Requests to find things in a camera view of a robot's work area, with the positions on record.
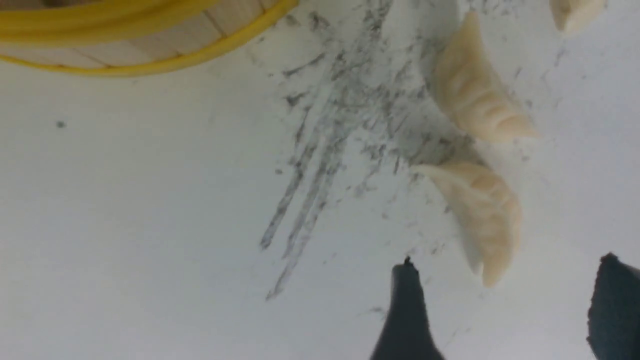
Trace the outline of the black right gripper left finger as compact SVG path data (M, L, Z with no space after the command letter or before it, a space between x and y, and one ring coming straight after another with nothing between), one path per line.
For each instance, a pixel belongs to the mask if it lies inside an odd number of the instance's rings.
M410 257L391 269L390 307L371 360L443 360L426 310L425 292Z

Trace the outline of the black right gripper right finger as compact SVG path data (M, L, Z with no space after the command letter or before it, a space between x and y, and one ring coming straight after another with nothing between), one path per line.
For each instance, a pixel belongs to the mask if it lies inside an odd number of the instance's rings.
M587 313L587 342L597 360L640 358L640 274L614 253L598 267Z

